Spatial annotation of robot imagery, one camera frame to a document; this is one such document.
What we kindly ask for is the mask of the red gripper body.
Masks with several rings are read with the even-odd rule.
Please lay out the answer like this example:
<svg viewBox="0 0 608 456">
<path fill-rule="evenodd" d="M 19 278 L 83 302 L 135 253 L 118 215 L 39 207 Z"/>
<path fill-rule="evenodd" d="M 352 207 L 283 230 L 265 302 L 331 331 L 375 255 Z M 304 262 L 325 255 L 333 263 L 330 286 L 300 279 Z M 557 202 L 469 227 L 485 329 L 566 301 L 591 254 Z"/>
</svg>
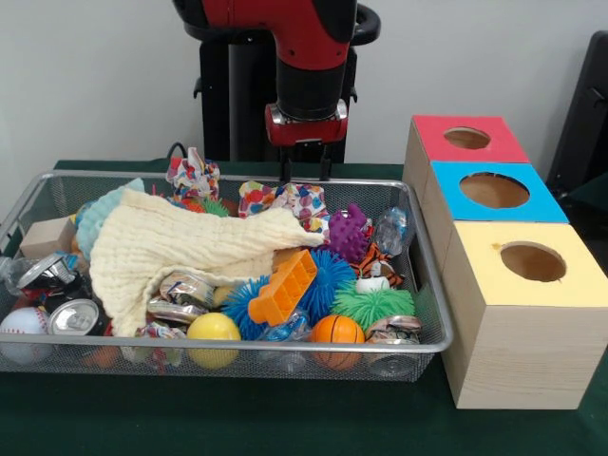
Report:
<svg viewBox="0 0 608 456">
<path fill-rule="evenodd" d="M 273 146 L 295 146 L 297 143 L 339 143 L 346 137 L 348 107 L 337 104 L 334 114 L 320 121 L 298 121 L 284 115 L 277 104 L 265 106 L 267 137 Z"/>
</svg>

